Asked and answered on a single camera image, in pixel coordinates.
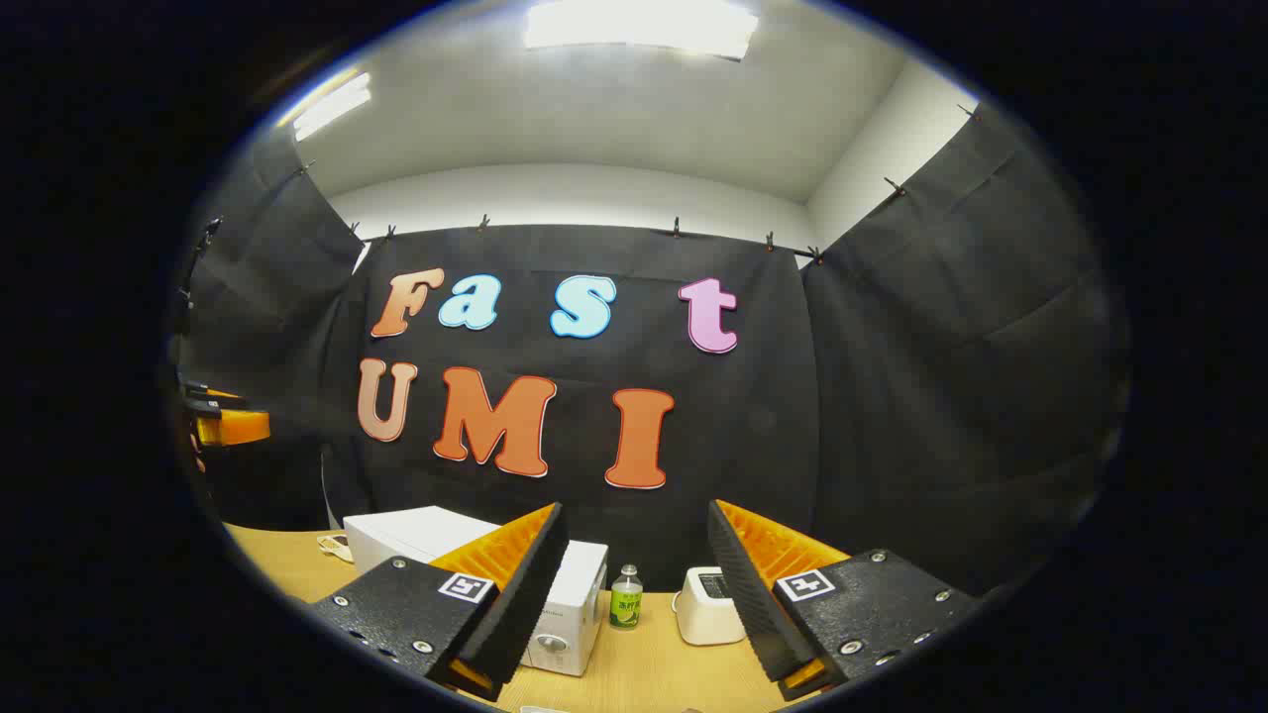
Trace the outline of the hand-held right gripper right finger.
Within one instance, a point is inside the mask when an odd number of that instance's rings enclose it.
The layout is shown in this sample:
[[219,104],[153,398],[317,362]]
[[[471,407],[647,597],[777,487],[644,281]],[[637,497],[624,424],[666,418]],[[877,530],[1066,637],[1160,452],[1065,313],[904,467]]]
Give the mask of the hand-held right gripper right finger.
[[786,702],[900,669],[981,606],[891,551],[844,554],[720,499],[708,533],[749,646]]

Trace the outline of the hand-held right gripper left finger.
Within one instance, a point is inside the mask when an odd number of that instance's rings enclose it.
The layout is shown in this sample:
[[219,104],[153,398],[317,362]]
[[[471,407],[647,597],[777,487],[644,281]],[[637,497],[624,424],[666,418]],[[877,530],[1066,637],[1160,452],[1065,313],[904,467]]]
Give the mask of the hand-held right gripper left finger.
[[385,559],[312,603],[311,617],[410,677],[495,702],[567,546],[566,509],[548,504],[432,562]]

